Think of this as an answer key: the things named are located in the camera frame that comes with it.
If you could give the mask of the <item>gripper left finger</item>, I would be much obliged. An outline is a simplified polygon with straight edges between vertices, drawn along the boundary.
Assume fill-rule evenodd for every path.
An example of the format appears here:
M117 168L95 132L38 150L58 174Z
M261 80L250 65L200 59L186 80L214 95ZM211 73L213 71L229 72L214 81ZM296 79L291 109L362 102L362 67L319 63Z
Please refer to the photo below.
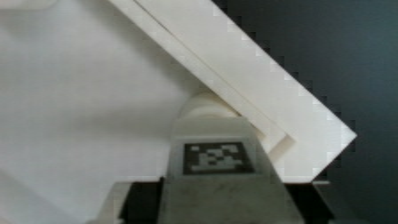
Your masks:
M118 182L104 198L94 224L156 224L161 182Z

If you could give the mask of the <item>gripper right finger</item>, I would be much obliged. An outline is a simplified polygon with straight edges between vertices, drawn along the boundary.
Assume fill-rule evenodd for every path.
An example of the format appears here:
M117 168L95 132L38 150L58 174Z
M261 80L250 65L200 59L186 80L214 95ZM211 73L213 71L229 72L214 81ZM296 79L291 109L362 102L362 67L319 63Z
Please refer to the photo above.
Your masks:
M355 214L328 182L285 185L305 224L355 224Z

